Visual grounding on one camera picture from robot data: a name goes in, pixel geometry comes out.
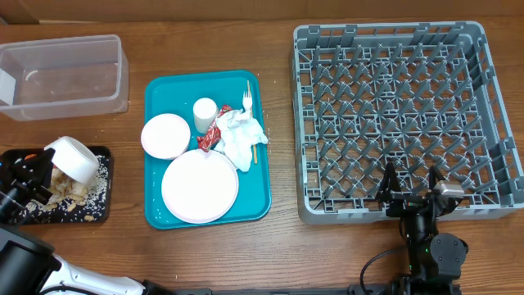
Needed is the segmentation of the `large pink plate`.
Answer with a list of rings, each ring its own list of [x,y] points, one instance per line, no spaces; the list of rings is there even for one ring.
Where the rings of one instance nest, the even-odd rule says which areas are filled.
[[[237,199],[237,169],[224,155],[200,149],[174,159],[163,175],[161,196],[168,211],[189,224],[225,215]]]

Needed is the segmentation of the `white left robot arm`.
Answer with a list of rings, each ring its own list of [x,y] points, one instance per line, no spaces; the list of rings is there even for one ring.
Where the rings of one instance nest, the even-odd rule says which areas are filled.
[[[12,221],[33,200],[46,202],[55,151],[14,162],[1,158],[1,293],[142,295],[144,284],[69,264],[54,247],[25,234]]]

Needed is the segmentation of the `red snack wrapper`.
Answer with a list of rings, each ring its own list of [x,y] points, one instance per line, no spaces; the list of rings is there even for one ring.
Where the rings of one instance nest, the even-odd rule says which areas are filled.
[[[231,110],[232,108],[229,105],[222,106],[206,133],[203,136],[196,138],[197,146],[199,149],[201,149],[204,152],[208,152],[221,139],[221,131],[217,126],[216,121],[222,115]]]

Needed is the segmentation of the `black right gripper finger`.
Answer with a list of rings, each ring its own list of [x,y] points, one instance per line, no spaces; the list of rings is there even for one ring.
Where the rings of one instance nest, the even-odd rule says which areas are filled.
[[[392,162],[388,162],[375,199],[379,202],[393,202],[400,193],[400,182],[397,178],[395,166]]]
[[[438,170],[436,166],[431,166],[429,169],[428,180],[428,188],[430,190],[433,190],[438,182],[445,180],[445,177],[443,176],[443,174],[441,174],[441,172]]]

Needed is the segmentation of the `white plastic cup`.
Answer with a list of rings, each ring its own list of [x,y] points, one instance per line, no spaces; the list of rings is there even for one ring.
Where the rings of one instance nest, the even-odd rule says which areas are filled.
[[[216,103],[210,98],[200,98],[193,104],[192,110],[196,130],[205,134],[218,114]]]

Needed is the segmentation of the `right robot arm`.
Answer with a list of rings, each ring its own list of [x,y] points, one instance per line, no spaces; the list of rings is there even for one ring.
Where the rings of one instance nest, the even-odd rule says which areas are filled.
[[[468,244],[453,234],[441,234],[437,219],[463,200],[464,190],[444,178],[436,167],[429,170],[429,189],[423,195],[401,190],[395,166],[386,164],[375,199],[387,203],[388,217],[400,219],[400,234],[409,257],[408,275],[393,279],[384,294],[460,294],[454,283],[468,254]]]

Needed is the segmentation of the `white bowl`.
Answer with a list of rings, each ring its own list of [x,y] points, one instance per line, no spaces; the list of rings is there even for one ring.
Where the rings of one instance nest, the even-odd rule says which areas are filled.
[[[53,165],[81,184],[89,184],[99,168],[93,152],[75,138],[62,136],[44,149],[53,149]]]

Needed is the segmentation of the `white napkin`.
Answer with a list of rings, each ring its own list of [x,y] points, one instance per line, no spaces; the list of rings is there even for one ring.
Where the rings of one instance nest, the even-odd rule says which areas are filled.
[[[249,112],[227,111],[216,121],[220,140],[214,150],[224,154],[242,172],[251,168],[253,153],[251,147],[269,142],[259,121]]]

